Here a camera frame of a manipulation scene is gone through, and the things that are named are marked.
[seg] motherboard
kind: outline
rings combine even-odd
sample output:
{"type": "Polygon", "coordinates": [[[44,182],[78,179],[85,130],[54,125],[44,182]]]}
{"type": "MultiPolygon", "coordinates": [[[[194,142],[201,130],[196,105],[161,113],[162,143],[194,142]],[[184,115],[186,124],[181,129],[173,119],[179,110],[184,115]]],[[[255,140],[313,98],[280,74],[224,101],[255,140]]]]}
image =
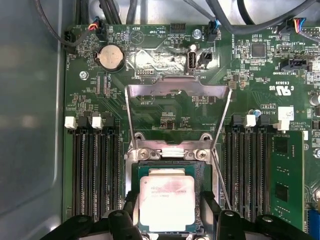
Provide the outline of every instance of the motherboard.
{"type": "MultiPolygon", "coordinates": [[[[86,29],[76,25],[66,35],[77,38],[86,29]]],[[[303,30],[320,34],[315,26],[303,30]]],[[[184,183],[191,176],[194,186],[181,194],[193,193],[195,202],[185,209],[195,214],[183,215],[190,220],[185,228],[157,228],[141,212],[142,232],[199,232],[197,195],[215,184],[222,208],[227,195],[249,221],[272,214],[307,232],[308,213],[320,198],[319,57],[317,43],[276,27],[250,35],[230,34],[214,22],[107,25],[92,32],[65,60],[64,220],[85,214],[98,221],[122,209],[128,191],[147,194],[159,176],[184,183]],[[167,82],[175,87],[164,90],[167,82]],[[189,83],[209,94],[186,91],[189,83]],[[137,161],[128,181],[131,129],[168,146],[214,142],[226,192],[213,180],[214,166],[199,161],[205,153],[195,154],[198,161],[137,161]]],[[[149,153],[139,154],[143,160],[149,153]]]]}

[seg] cable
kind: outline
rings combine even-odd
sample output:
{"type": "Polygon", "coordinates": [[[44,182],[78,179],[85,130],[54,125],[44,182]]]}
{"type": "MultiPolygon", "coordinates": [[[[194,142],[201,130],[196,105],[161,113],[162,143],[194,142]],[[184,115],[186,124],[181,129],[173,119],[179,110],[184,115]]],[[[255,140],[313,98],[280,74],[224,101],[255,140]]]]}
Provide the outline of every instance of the cable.
{"type": "Polygon", "coordinates": [[[292,17],[301,13],[302,11],[310,7],[313,3],[315,3],[317,0],[306,0],[300,5],[298,5],[297,7],[295,7],[294,9],[270,21],[266,21],[264,23],[257,24],[257,25],[243,25],[243,26],[230,24],[227,16],[225,15],[223,9],[220,6],[219,0],[205,0],[205,1],[209,5],[210,9],[212,10],[216,18],[220,21],[222,26],[224,26],[228,32],[235,35],[245,35],[245,34],[253,34],[261,30],[273,27],[275,25],[279,25],[283,23],[285,20],[291,19],[292,17]]]}
{"type": "Polygon", "coordinates": [[[80,25],[81,24],[81,0],[75,1],[75,24],[80,25]]]}
{"type": "Polygon", "coordinates": [[[311,36],[303,31],[300,31],[298,33],[299,35],[305,37],[306,39],[309,39],[309,40],[312,40],[312,41],[315,41],[316,43],[320,44],[320,38],[317,38],[317,37],[314,37],[314,36],[311,36]]]}
{"type": "Polygon", "coordinates": [[[115,24],[115,21],[112,19],[112,14],[106,0],[99,0],[99,3],[105,16],[106,22],[108,24],[115,24]]]}
{"type": "Polygon", "coordinates": [[[88,0],[81,0],[81,22],[83,25],[89,24],[88,0]]]}
{"type": "Polygon", "coordinates": [[[245,5],[245,0],[237,0],[236,3],[238,5],[238,10],[239,10],[239,13],[240,13],[241,18],[243,19],[244,23],[247,25],[255,25],[254,21],[252,21],[249,13],[247,11],[247,8],[245,5]]]}
{"type": "Polygon", "coordinates": [[[43,21],[44,25],[46,26],[46,28],[49,30],[50,34],[55,38],[57,39],[60,43],[62,43],[63,45],[66,45],[66,46],[69,46],[69,47],[76,47],[78,46],[79,44],[81,44],[85,38],[87,36],[89,36],[90,34],[90,29],[86,30],[75,42],[70,42],[70,41],[66,41],[64,40],[62,37],[60,37],[56,32],[55,30],[53,29],[53,27],[50,25],[46,15],[45,15],[45,12],[41,6],[41,3],[40,3],[40,0],[34,0],[34,3],[35,3],[35,6],[36,6],[36,9],[41,17],[41,20],[43,21]]]}
{"type": "Polygon", "coordinates": [[[130,0],[130,6],[129,6],[128,14],[126,16],[125,24],[135,23],[137,6],[138,6],[138,0],[130,0]]]}
{"type": "Polygon", "coordinates": [[[183,0],[185,3],[189,4],[191,7],[193,7],[195,10],[197,10],[199,13],[201,13],[203,16],[208,18],[211,21],[215,21],[216,18],[212,16],[209,12],[207,12],[204,8],[199,6],[195,1],[193,0],[183,0]]]}
{"type": "Polygon", "coordinates": [[[114,0],[106,0],[106,2],[109,6],[109,9],[111,11],[111,16],[114,19],[115,24],[122,24],[114,0]]]}

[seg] white label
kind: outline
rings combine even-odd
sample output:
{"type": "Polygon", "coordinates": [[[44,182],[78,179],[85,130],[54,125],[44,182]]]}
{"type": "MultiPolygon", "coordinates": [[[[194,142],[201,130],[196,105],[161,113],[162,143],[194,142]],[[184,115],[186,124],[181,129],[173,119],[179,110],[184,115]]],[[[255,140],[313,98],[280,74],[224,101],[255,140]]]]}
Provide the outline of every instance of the white label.
{"type": "Polygon", "coordinates": [[[279,106],[278,107],[278,120],[295,120],[295,109],[293,106],[279,106]]]}

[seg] integrated circuit chip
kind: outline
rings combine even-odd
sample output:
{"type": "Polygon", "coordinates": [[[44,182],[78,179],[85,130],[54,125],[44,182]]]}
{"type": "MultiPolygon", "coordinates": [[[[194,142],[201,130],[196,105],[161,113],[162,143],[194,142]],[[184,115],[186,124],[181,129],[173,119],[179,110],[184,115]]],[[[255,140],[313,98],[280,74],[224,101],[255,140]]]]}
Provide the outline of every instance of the integrated circuit chip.
{"type": "Polygon", "coordinates": [[[284,201],[284,202],[288,202],[288,198],[289,198],[289,189],[287,186],[284,186],[280,183],[277,183],[275,185],[275,196],[284,201]]]}
{"type": "Polygon", "coordinates": [[[253,43],[251,45],[251,57],[265,58],[266,57],[266,45],[264,43],[253,43]]]}

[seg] black connector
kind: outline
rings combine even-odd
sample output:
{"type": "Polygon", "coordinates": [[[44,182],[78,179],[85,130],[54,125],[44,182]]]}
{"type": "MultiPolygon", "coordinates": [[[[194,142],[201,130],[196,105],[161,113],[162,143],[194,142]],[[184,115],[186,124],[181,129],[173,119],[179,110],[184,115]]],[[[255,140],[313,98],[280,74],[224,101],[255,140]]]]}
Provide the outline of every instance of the black connector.
{"type": "Polygon", "coordinates": [[[212,51],[204,51],[201,53],[198,65],[208,65],[213,59],[212,51]]]}
{"type": "Polygon", "coordinates": [[[286,20],[277,27],[276,33],[280,35],[288,35],[295,32],[295,24],[293,19],[286,20]]]}
{"type": "Polygon", "coordinates": [[[170,34],[186,34],[186,24],[185,23],[171,23],[170,34]]]}
{"type": "Polygon", "coordinates": [[[95,35],[100,41],[107,41],[107,31],[104,23],[99,19],[98,28],[95,30],[95,35]]]}
{"type": "Polygon", "coordinates": [[[307,72],[311,72],[312,62],[308,59],[285,59],[279,64],[279,69],[282,72],[295,70],[305,70],[307,72]]]}
{"type": "Polygon", "coordinates": [[[218,36],[218,25],[216,21],[210,21],[206,30],[206,41],[213,43],[218,36]]]}
{"type": "MultiPolygon", "coordinates": [[[[65,31],[64,32],[64,39],[68,42],[72,42],[74,43],[77,38],[76,36],[71,32],[71,31],[65,31]]],[[[73,55],[76,55],[77,54],[77,48],[74,46],[67,46],[67,45],[64,45],[64,50],[68,53],[68,54],[73,54],[73,55]]]]}

